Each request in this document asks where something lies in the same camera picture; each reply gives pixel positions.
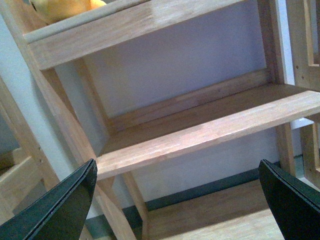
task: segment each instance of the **diagonal wooden support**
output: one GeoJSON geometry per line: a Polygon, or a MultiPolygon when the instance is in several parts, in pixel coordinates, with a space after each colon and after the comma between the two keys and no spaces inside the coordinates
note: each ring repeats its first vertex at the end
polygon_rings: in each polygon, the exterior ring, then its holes
{"type": "Polygon", "coordinates": [[[142,240],[148,240],[148,209],[133,174],[129,171],[122,174],[123,180],[132,196],[133,202],[142,219],[142,240]]]}

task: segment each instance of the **wooden shelf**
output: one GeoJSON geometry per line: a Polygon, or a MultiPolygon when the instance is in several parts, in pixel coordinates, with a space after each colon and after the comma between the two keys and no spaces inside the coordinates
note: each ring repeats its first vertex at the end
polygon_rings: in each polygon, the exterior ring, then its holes
{"type": "Polygon", "coordinates": [[[42,176],[36,161],[26,156],[21,148],[0,157],[0,199],[5,200],[7,207],[13,211],[41,181],[42,176]]]}
{"type": "Polygon", "coordinates": [[[112,136],[97,159],[98,178],[272,128],[320,111],[320,93],[267,84],[152,120],[112,136]]]}
{"type": "Polygon", "coordinates": [[[45,70],[242,1],[117,0],[111,9],[107,4],[24,38],[39,69],[45,70]]]}
{"type": "Polygon", "coordinates": [[[149,212],[150,240],[283,240],[258,180],[149,212]]]}

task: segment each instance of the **stuffed toy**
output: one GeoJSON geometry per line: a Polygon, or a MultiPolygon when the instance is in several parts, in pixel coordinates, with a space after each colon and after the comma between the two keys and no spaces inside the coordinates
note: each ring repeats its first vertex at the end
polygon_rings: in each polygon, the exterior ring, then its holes
{"type": "Polygon", "coordinates": [[[29,0],[29,2],[37,15],[47,24],[106,5],[102,0],[29,0]]]}

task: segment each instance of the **white wall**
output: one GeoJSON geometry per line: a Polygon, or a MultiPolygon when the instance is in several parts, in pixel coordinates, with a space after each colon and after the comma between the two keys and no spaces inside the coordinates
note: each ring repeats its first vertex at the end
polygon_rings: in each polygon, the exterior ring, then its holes
{"type": "MultiPolygon", "coordinates": [[[[91,54],[86,61],[96,65],[91,73],[110,116],[261,69],[265,60],[257,4],[254,0],[236,4],[91,54]]],[[[83,97],[73,64],[56,70],[99,152],[107,137],[101,135],[83,97]]],[[[74,159],[2,18],[0,74],[63,179],[74,169],[74,159]]],[[[293,132],[293,138],[295,154],[301,154],[299,131],[293,132]]],[[[147,166],[133,174],[149,201],[257,168],[261,159],[278,161],[274,129],[147,166]]],[[[119,177],[114,190],[123,207],[133,204],[119,177]]],[[[96,214],[91,211],[89,217],[96,214]]]]}

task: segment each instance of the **wooden post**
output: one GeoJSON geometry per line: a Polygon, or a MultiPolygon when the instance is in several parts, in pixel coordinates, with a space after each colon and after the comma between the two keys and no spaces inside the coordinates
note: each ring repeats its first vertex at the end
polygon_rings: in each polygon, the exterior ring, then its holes
{"type": "MultiPolygon", "coordinates": [[[[281,51],[281,35],[278,24],[279,16],[275,0],[258,0],[258,10],[265,53],[265,62],[271,72],[272,82],[285,84],[283,56],[281,51]]],[[[292,174],[295,172],[295,160],[292,146],[291,127],[289,123],[276,128],[277,145],[281,167],[292,174]]]]}

